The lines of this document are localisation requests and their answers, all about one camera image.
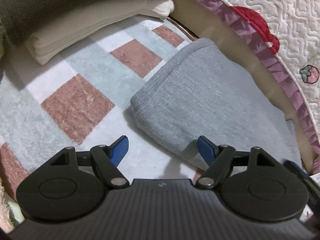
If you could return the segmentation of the grey knit cat sweater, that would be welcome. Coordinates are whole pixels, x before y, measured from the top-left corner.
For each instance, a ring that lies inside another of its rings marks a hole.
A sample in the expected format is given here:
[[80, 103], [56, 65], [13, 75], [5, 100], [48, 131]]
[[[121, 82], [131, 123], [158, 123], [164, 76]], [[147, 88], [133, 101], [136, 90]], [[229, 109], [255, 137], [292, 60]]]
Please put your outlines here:
[[259, 146], [277, 161], [301, 164], [293, 122], [207, 38], [181, 49], [130, 103], [143, 132], [202, 170], [208, 166], [197, 150], [200, 136], [239, 151]]

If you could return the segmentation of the checkered plush blanket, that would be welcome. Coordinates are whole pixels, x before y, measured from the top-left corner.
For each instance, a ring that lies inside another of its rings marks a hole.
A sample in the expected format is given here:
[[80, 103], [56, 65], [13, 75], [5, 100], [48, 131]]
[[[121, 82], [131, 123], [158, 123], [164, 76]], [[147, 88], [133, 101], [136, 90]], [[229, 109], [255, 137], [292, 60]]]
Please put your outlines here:
[[130, 100], [196, 36], [169, 18], [134, 16], [64, 49], [45, 65], [25, 46], [1, 58], [1, 180], [14, 197], [29, 174], [66, 146], [87, 151], [120, 136], [128, 179], [194, 178], [205, 166], [159, 146], [135, 123]]

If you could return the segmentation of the folded cream garment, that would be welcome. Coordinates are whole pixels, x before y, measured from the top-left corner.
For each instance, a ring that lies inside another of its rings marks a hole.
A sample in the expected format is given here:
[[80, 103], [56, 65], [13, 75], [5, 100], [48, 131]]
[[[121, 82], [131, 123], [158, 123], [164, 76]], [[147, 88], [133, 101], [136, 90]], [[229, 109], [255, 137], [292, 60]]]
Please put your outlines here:
[[99, 29], [136, 15], [167, 18], [172, 0], [109, 0], [73, 9], [31, 34], [25, 46], [41, 65]]

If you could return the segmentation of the beige mattress edge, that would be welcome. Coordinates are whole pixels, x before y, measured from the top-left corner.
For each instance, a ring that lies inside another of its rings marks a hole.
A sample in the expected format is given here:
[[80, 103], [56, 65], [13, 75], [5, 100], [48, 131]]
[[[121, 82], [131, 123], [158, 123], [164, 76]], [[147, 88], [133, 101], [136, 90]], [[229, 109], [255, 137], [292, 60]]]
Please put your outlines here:
[[296, 110], [271, 72], [252, 53], [246, 42], [217, 16], [195, 0], [173, 0], [172, 17], [198, 37], [214, 41], [217, 47], [233, 62], [245, 68], [255, 83], [270, 100], [282, 110], [287, 120], [295, 124], [298, 148], [304, 168], [312, 174], [313, 161], [317, 158], [298, 120]]

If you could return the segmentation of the white quilt with red bears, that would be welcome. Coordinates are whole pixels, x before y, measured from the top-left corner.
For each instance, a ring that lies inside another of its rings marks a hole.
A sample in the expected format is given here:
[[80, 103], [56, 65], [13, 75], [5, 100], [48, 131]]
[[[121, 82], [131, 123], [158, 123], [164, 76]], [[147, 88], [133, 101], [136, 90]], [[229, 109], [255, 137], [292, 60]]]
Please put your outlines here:
[[319, 0], [195, 0], [251, 47], [319, 149]]

